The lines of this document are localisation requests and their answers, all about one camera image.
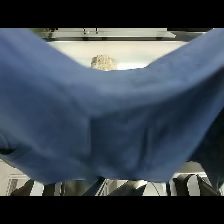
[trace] blue cloth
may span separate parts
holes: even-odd
[[[1,157],[45,184],[167,181],[224,105],[224,30],[145,68],[85,68],[25,29],[0,30]]]

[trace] beige object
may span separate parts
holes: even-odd
[[[114,59],[107,55],[97,55],[93,57],[91,67],[105,71],[117,69]]]

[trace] crumpled beige object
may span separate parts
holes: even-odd
[[[117,70],[116,62],[107,55],[97,55],[93,57],[91,67],[104,71]]]

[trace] black cable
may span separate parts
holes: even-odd
[[[152,184],[152,186],[156,189],[157,194],[158,194],[159,196],[161,196],[161,195],[159,194],[159,191],[157,190],[157,188],[156,188],[155,184],[154,184],[154,183],[152,183],[152,182],[150,182],[150,183],[151,183],[151,184]]]

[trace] blue fabric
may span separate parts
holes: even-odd
[[[223,42],[214,29],[146,68],[106,72],[1,29],[0,146],[15,149],[2,158],[45,184],[169,180],[223,108]]]

